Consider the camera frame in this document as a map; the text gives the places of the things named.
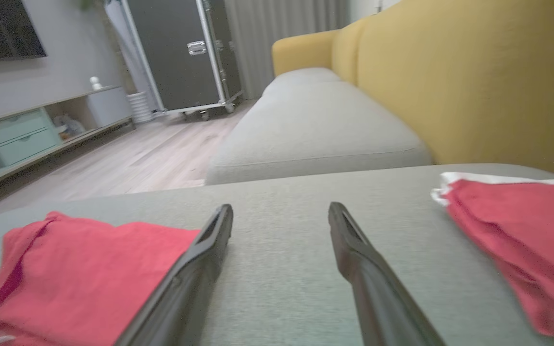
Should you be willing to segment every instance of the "wooden floor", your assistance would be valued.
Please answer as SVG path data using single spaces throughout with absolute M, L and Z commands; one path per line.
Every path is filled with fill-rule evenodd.
M 252 105 L 245 101 L 209 121 L 156 120 L 64 164 L 46 164 L 41 177 L 20 177 L 28 184 L 8 182 L 21 186 L 0 198 L 0 213 L 36 202 L 201 186 L 209 159 Z

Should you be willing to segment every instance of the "red fabric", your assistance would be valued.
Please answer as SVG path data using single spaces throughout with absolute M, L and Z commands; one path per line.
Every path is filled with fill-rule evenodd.
M 532 326 L 554 335 L 554 185 L 458 180 L 451 187 L 449 214 L 495 260 Z
M 51 212 L 3 237 L 5 346 L 109 346 L 198 230 L 111 226 Z

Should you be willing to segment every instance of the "sofa armrest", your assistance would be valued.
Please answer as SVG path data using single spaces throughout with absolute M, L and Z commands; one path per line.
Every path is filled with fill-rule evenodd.
M 275 77 L 308 67 L 330 68 L 332 40 L 339 30 L 280 39 L 273 44 Z

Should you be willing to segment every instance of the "gray curtain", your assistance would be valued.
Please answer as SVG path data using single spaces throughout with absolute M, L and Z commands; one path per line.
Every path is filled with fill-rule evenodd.
M 226 8 L 247 99 L 274 78 L 275 41 L 348 24 L 348 0 L 226 0 Z

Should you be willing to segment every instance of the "folded red cloth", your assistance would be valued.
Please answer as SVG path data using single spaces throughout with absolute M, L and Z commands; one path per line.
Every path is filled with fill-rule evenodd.
M 114 344 L 198 230 L 51 212 L 3 237 L 0 336 L 14 346 Z
M 554 180 L 444 173 L 434 199 L 489 254 L 541 334 L 554 335 Z

